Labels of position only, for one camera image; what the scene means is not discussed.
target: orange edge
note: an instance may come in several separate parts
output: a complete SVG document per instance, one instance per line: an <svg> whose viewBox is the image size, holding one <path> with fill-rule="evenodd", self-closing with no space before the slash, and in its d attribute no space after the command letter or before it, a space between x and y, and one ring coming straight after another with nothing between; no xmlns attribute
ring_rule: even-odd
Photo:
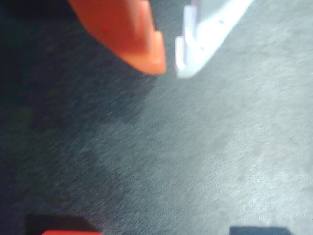
<svg viewBox="0 0 313 235"><path fill-rule="evenodd" d="M154 29L147 0L69 2L86 30L125 62L150 75L166 72L163 36Z"/></svg>
<svg viewBox="0 0 313 235"><path fill-rule="evenodd" d="M85 231L48 230L45 231L42 235L102 235L102 233Z"/></svg>

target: white plastic object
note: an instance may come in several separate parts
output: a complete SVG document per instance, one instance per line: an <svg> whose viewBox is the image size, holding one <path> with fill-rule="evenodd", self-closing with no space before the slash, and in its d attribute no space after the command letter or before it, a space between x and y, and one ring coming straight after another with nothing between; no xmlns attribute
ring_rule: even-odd
<svg viewBox="0 0 313 235"><path fill-rule="evenodd" d="M175 38L178 78L197 74L254 0L192 0L184 8L183 33Z"/></svg>

